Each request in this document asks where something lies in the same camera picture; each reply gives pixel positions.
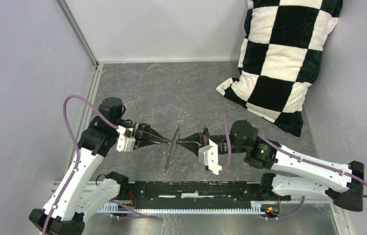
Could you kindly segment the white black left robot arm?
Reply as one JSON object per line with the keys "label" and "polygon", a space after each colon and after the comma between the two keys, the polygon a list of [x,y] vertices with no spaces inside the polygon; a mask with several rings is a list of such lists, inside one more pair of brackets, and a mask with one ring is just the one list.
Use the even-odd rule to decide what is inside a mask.
{"label": "white black left robot arm", "polygon": [[126,107],[119,98],[104,99],[94,111],[97,116],[80,139],[73,141],[74,159],[61,184],[42,208],[32,210],[29,215],[29,220],[44,235],[80,235],[88,219],[116,199],[123,210],[135,213],[137,191],[119,173],[105,174],[90,194],[82,197],[82,193],[111,148],[131,152],[144,146],[170,143],[149,124],[124,119]]}

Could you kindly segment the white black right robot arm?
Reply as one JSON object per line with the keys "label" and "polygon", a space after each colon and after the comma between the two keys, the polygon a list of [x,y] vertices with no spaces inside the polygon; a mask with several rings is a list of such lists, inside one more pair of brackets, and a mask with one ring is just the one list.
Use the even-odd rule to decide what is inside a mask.
{"label": "white black right robot arm", "polygon": [[276,195],[327,198],[342,209],[363,211],[363,163],[332,163],[299,153],[260,136],[247,120],[235,121],[224,135],[211,136],[205,128],[176,143],[195,153],[206,170],[216,175],[224,173],[219,155],[233,153],[244,153],[244,162],[253,168],[294,174],[263,174],[258,192],[265,200]]}

